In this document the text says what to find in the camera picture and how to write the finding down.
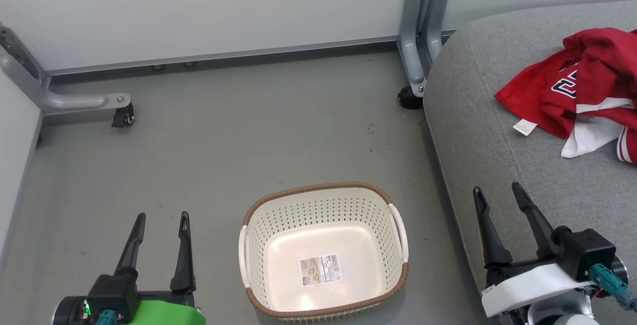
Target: basket handle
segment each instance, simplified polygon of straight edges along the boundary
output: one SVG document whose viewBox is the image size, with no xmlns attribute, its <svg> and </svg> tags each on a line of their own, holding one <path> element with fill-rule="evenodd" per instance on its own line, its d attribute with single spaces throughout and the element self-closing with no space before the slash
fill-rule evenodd
<svg viewBox="0 0 637 325">
<path fill-rule="evenodd" d="M 392 203 L 389 203 L 389 210 L 392 211 L 392 216 L 394 216 L 394 221 L 396 222 L 396 226 L 398 228 L 398 234 L 400 235 L 400 243 L 403 247 L 403 262 L 407 262 L 409 259 L 409 245 L 407 244 L 407 231 L 405 230 L 405 223 L 403 223 L 403 218 L 401 218 L 400 213 Z"/>
<path fill-rule="evenodd" d="M 246 239 L 245 233 L 248 230 L 248 226 L 244 225 L 241 227 L 241 232 L 239 233 L 239 269 L 241 270 L 241 280 L 243 281 L 243 285 L 245 287 L 250 287 L 250 278 L 248 278 L 248 266 L 246 265 Z"/>
</svg>

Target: perforated basket wall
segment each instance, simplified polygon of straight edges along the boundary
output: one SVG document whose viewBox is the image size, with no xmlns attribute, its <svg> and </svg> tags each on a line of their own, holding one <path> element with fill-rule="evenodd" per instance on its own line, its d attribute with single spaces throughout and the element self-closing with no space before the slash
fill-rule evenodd
<svg viewBox="0 0 637 325">
<path fill-rule="evenodd" d="M 244 220 L 246 292 L 257 309 L 285 320 L 316 320 L 373 307 L 394 296 L 407 278 L 407 239 L 401 241 L 391 200 L 383 191 L 363 183 L 323 184 L 266 196 L 251 207 Z M 276 234 L 322 223 L 356 221 L 375 237 L 385 278 L 383 294 L 361 302 L 328 309 L 281 312 L 270 307 L 264 271 L 265 250 Z"/>
</svg>

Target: teal connector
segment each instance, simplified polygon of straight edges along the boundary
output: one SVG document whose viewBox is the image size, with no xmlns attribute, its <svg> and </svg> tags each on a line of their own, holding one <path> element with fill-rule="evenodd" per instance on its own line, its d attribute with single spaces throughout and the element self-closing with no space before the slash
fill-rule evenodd
<svg viewBox="0 0 637 325">
<path fill-rule="evenodd" d="M 98 323 L 95 325 L 117 325 L 117 313 L 114 311 L 103 311 L 100 314 Z"/>
<path fill-rule="evenodd" d="M 619 279 L 607 267 L 602 264 L 595 264 L 591 268 L 589 277 L 598 287 L 614 296 L 622 309 L 637 312 L 637 296 L 628 290 L 628 284 Z"/>
</svg>

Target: brown basket rim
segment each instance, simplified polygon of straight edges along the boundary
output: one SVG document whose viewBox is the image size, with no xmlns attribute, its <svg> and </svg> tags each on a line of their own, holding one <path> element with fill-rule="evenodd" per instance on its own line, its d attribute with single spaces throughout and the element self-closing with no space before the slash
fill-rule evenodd
<svg viewBox="0 0 637 325">
<path fill-rule="evenodd" d="M 248 223 L 250 222 L 250 219 L 252 218 L 252 215 L 257 210 L 257 208 L 261 207 L 268 201 L 276 200 L 277 198 L 282 198 L 286 196 L 291 196 L 293 194 L 299 194 L 299 193 L 305 193 L 305 192 L 311 192 L 311 191 L 321 191 L 323 189 L 339 189 L 339 188 L 369 189 L 370 191 L 377 193 L 387 204 L 390 204 L 392 202 L 389 196 L 387 196 L 387 194 L 385 194 L 382 191 L 382 189 L 376 187 L 375 185 L 367 184 L 364 182 L 337 182 L 332 184 L 310 185 L 306 187 L 289 189 L 287 191 L 281 191 L 281 192 L 270 194 L 268 196 L 264 196 L 263 198 L 258 200 L 256 203 L 254 203 L 254 205 L 252 205 L 250 209 L 248 209 L 248 213 L 245 215 L 245 218 L 243 219 L 243 225 L 248 225 Z M 396 293 L 398 293 L 398 291 L 400 291 L 400 289 L 403 288 L 403 286 L 405 285 L 405 281 L 407 280 L 408 270 L 409 270 L 408 262 L 403 262 L 403 269 L 401 271 L 398 282 L 390 291 L 388 291 L 387 293 L 384 293 L 383 295 L 375 296 L 373 298 L 363 300 L 361 302 L 356 302 L 356 303 L 352 303 L 348 305 L 341 305 L 339 307 L 317 309 L 314 311 L 300 311 L 300 312 L 273 311 L 269 309 L 268 307 L 266 307 L 265 305 L 263 305 L 259 300 L 257 300 L 257 297 L 254 295 L 252 288 L 246 287 L 245 291 L 246 291 L 246 294 L 248 295 L 248 299 L 254 305 L 254 307 L 259 309 L 259 311 L 261 311 L 262 313 L 269 316 L 273 316 L 274 318 L 285 319 L 285 318 L 310 318 L 314 316 L 326 316 L 330 314 L 337 314 L 340 312 L 354 311 L 355 309 L 368 307 L 370 305 L 375 305 L 375 304 L 384 302 L 385 300 L 388 300 L 392 296 L 396 295 Z"/>
</svg>

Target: robotic arm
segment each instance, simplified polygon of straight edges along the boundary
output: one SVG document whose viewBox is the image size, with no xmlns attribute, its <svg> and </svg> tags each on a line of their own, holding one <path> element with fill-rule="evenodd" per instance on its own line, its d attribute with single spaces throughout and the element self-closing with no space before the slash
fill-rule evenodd
<svg viewBox="0 0 637 325">
<path fill-rule="evenodd" d="M 553 229 L 521 184 L 514 182 L 512 189 L 531 226 L 537 259 L 513 262 L 482 190 L 473 190 L 487 270 L 482 306 L 488 317 L 509 316 L 514 325 L 599 325 L 591 298 L 611 295 L 625 311 L 637 312 L 637 296 L 628 291 L 628 273 L 612 243 L 593 229 Z"/>
<path fill-rule="evenodd" d="M 137 291 L 137 251 L 144 240 L 146 214 L 141 213 L 130 231 L 113 275 L 98 277 L 86 296 L 67 296 L 55 309 L 53 325 L 205 325 L 195 307 L 191 223 L 182 212 L 179 255 L 170 291 Z"/>
</svg>

